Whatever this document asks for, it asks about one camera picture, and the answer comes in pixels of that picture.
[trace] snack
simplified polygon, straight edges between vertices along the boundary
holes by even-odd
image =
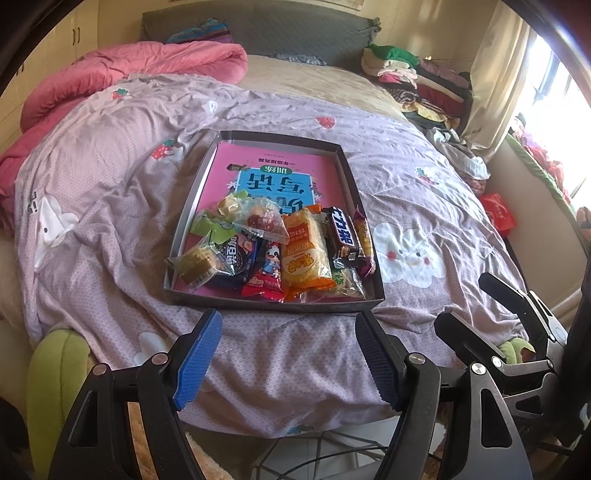
[[[283,301],[285,293],[281,290],[281,261],[280,244],[266,242],[262,248],[265,257],[259,263],[259,268],[242,289],[243,297],[260,295],[273,301]]]
[[[223,244],[236,235],[236,227],[228,223],[223,217],[214,216],[207,210],[195,215],[191,223],[191,233],[201,237],[212,235],[212,242],[216,245]]]
[[[185,252],[180,257],[167,258],[167,262],[187,284],[191,291],[205,285],[217,273],[232,275],[232,269],[225,263],[211,242],[211,235]]]
[[[363,213],[359,211],[359,207],[355,209],[353,215],[353,224],[357,235],[359,236],[359,243],[363,248],[365,254],[365,262],[359,267],[359,275],[366,278],[375,272],[375,254],[374,254],[374,241],[369,233],[369,225],[367,218]]]
[[[311,205],[284,215],[290,242],[281,247],[281,286],[288,299],[310,288],[328,290],[336,285],[330,273],[320,209],[320,205]]]
[[[336,287],[330,290],[310,290],[306,301],[319,301],[326,298],[350,298],[364,300],[367,298],[361,279],[354,268],[334,268],[333,280]]]
[[[328,222],[328,248],[335,268],[356,267],[360,249],[351,217],[338,207],[323,210]]]
[[[233,276],[216,274],[212,283],[230,288],[242,287],[252,274],[260,239],[248,233],[237,233],[230,240],[217,246],[217,251],[231,267]]]
[[[240,230],[246,230],[272,242],[286,244],[290,241],[279,206],[264,197],[243,200],[240,214],[234,220],[234,225]]]

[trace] pink blanket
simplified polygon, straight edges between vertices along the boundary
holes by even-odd
[[[14,231],[14,182],[29,153],[76,105],[130,73],[199,74],[236,84],[248,59],[240,45],[197,41],[182,45],[140,42],[87,53],[33,90],[21,115],[23,135],[0,157],[0,228]]]

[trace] metal screw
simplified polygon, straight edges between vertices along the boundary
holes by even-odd
[[[168,362],[168,355],[166,353],[157,353],[152,357],[152,363],[154,365],[164,365]]]
[[[420,353],[411,353],[408,356],[408,359],[412,364],[415,365],[422,365],[423,363],[425,363],[425,357],[422,356]]]
[[[482,364],[472,364],[472,371],[476,375],[484,375],[486,373],[486,367]]]
[[[105,364],[98,364],[92,369],[92,373],[95,375],[102,375],[107,371],[107,366]]]

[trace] red snack package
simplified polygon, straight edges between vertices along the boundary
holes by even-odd
[[[269,241],[261,248],[265,249],[265,257],[242,288],[242,296],[260,295],[267,300],[283,302],[285,293],[281,290],[280,244]]]
[[[498,193],[483,195],[480,197],[480,202],[496,231],[499,232],[500,236],[507,237],[511,233],[511,229],[517,226],[517,222],[511,215],[509,207],[505,204],[501,195]]]

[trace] wall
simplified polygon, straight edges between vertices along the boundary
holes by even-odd
[[[137,41],[143,12],[199,0],[100,0],[99,46]],[[355,11],[316,0],[300,0],[379,17],[377,43],[395,44],[420,57],[453,60],[457,70],[469,69],[498,0],[365,0]]]

